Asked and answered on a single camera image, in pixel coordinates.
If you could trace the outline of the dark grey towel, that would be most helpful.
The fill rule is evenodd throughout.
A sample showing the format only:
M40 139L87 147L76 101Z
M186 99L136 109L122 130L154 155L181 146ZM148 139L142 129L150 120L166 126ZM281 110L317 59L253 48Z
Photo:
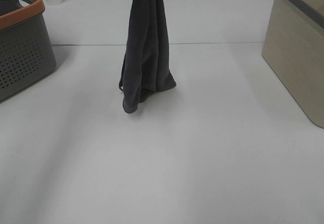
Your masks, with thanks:
M164 0L133 0L119 89L123 110L134 113L152 94L170 90L169 36Z

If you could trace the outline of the beige basket with grey rim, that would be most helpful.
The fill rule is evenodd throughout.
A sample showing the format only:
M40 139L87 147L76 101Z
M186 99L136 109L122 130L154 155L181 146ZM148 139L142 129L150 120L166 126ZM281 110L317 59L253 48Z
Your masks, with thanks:
M262 57L307 118L323 127L323 0L273 0Z

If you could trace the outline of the grey basket with orange rim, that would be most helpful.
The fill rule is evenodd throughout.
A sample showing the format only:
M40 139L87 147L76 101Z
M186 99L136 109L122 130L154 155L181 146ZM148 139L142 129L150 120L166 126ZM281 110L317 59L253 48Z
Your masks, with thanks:
M1 0L1 100L56 69L43 0Z

